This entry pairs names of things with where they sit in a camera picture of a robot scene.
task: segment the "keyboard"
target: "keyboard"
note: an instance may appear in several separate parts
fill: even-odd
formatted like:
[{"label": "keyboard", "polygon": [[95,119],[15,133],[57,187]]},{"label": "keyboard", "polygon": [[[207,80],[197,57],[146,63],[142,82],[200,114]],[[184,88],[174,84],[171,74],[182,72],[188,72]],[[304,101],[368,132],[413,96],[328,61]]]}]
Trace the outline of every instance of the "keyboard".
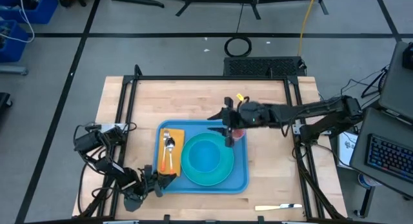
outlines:
[{"label": "keyboard", "polygon": [[413,183],[413,147],[369,134],[366,165]]}]

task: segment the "fork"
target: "fork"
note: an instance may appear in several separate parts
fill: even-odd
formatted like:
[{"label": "fork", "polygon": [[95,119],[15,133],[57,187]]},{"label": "fork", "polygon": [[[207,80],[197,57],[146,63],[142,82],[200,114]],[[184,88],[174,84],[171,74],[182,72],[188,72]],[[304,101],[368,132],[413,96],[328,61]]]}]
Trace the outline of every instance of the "fork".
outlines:
[{"label": "fork", "polygon": [[166,140],[170,137],[169,131],[163,131],[163,156],[162,156],[162,165],[161,172],[165,171],[165,154],[166,154]]}]

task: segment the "green plate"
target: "green plate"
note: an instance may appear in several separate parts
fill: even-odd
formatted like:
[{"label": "green plate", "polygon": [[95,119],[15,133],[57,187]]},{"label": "green plate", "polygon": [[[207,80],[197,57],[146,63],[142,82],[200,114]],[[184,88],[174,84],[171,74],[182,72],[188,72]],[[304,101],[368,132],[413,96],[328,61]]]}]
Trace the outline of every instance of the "green plate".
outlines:
[{"label": "green plate", "polygon": [[184,145],[181,166],[190,181],[202,186],[217,185],[232,172],[234,151],[225,146],[223,136],[198,134]]}]

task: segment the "butter knife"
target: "butter knife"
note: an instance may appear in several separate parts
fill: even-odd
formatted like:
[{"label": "butter knife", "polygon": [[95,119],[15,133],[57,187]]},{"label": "butter knife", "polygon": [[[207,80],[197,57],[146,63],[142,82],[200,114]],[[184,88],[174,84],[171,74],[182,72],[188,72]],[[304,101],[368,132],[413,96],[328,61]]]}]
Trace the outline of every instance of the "butter knife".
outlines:
[{"label": "butter knife", "polygon": [[300,204],[280,204],[280,205],[256,205],[256,211],[287,209],[287,208],[301,208]]}]

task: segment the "wooden table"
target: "wooden table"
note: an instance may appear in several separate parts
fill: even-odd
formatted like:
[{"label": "wooden table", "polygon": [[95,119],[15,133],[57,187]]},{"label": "wooden table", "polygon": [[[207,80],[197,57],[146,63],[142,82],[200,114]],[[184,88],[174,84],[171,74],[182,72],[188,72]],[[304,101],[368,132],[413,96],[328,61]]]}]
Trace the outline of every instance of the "wooden table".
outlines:
[{"label": "wooden table", "polygon": [[[96,116],[97,123],[114,122],[122,79],[106,78]],[[313,77],[299,77],[299,87],[303,103],[319,101]],[[295,103],[293,86],[290,86],[290,90]],[[129,133],[124,166],[136,169],[152,164],[156,129],[164,120],[206,119],[223,107],[225,96],[230,96],[235,101],[238,93],[249,96],[252,101],[287,103],[282,81],[138,81],[132,114],[137,130]],[[257,216],[264,216],[266,221],[305,220],[304,208],[254,211],[255,205],[303,204],[297,163],[291,156],[291,131],[284,138],[277,129],[248,129],[247,136],[250,183],[244,192],[233,195],[165,194],[162,198],[151,193],[135,212],[125,210],[123,195],[120,195],[116,219],[159,220],[163,219],[165,214],[170,214],[174,220],[256,221]],[[326,136],[320,137],[319,144],[330,147]],[[347,216],[333,155],[322,148],[312,149],[321,190],[331,204],[342,215]],[[101,175],[86,168],[80,194],[84,209],[93,200],[91,191],[101,187],[102,181]],[[314,193],[310,187],[308,191],[312,215],[316,217]],[[109,213],[109,201],[105,206],[105,214]],[[73,215],[77,214],[79,213],[75,205]]]}]

